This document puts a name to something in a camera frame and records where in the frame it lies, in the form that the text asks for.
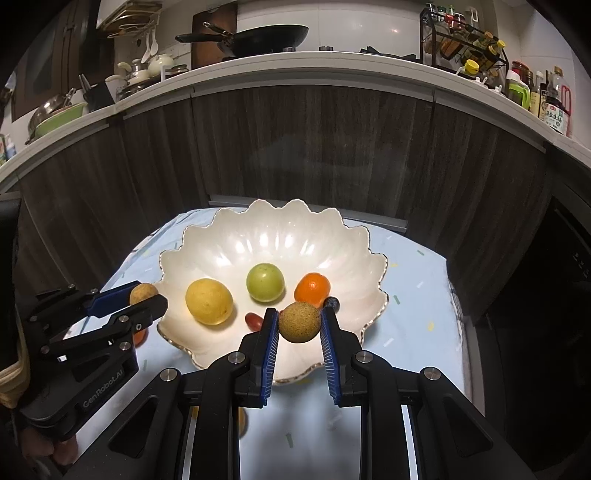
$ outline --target wooden cutting board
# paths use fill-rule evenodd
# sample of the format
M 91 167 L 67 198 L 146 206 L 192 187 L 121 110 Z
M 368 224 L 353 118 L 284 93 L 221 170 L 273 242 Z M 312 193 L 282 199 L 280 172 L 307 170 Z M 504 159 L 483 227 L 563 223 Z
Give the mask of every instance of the wooden cutting board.
M 215 34 L 203 26 L 204 21 L 216 24 L 224 30 L 236 33 L 236 17 L 238 7 L 235 3 L 193 15 L 192 33 Z M 191 44 L 191 69 L 197 69 L 222 61 L 224 53 L 217 47 L 216 42 L 201 42 Z

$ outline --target metal screw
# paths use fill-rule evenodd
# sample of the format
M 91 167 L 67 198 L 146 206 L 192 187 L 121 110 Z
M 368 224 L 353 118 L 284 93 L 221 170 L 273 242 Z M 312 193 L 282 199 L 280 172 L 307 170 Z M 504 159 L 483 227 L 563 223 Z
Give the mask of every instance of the metal screw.
M 441 378 L 441 372 L 435 367 L 427 367 L 423 370 L 423 374 L 429 380 L 439 380 Z
M 355 358 L 357 359 L 358 362 L 360 362 L 362 364 L 368 364 L 371 362 L 371 360 L 374 359 L 374 356 L 370 352 L 367 352 L 366 350 L 360 350 L 359 352 L 357 352 L 355 354 Z
M 165 368 L 160 372 L 160 379 L 165 382 L 170 382 L 177 378 L 177 371 L 174 368 Z
M 246 358 L 246 355 L 242 352 L 232 352 L 228 355 L 228 361 L 231 364 L 241 364 Z

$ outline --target green apple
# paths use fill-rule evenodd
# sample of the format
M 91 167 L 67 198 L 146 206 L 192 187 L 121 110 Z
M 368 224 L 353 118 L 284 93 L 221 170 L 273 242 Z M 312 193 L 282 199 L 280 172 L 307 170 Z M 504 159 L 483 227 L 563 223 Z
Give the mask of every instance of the green apple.
M 248 272 L 246 289 L 256 301 L 275 301 L 285 289 L 283 273 L 273 264 L 259 263 Z

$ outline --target blueberry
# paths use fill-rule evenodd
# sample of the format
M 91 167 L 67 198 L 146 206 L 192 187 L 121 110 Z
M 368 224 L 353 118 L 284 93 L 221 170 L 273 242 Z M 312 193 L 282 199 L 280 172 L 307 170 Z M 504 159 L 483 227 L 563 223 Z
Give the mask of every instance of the blueberry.
M 333 310 L 335 311 L 335 313 L 337 313 L 340 308 L 339 299 L 337 297 L 326 297 L 326 300 L 324 301 L 322 306 L 333 307 Z

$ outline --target white scalloped bowl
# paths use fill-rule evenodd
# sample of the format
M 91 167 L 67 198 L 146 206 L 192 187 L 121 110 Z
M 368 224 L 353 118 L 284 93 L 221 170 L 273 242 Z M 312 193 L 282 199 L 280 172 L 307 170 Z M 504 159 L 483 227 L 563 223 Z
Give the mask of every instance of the white scalloped bowl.
M 262 262 L 275 264 L 285 278 L 284 297 L 269 306 L 287 307 L 305 274 L 322 273 L 330 281 L 330 295 L 340 301 L 340 327 L 355 332 L 361 342 L 388 304 L 388 295 L 379 288 L 388 260 L 369 250 L 367 228 L 345 226 L 334 208 L 313 213 L 301 200 L 282 208 L 256 200 L 242 213 L 218 210 L 209 226 L 188 226 L 180 248 L 161 253 L 163 277 L 155 285 L 168 299 L 168 310 L 158 324 L 160 335 L 191 355 L 198 368 L 237 350 L 250 333 L 244 315 L 263 316 L 267 308 L 246 289 L 248 271 Z M 203 277 L 219 280 L 232 293 L 234 313 L 221 325 L 195 321 L 185 304 L 187 287 Z M 274 382 L 300 380 L 321 365 L 320 335 L 298 344 L 280 337 Z

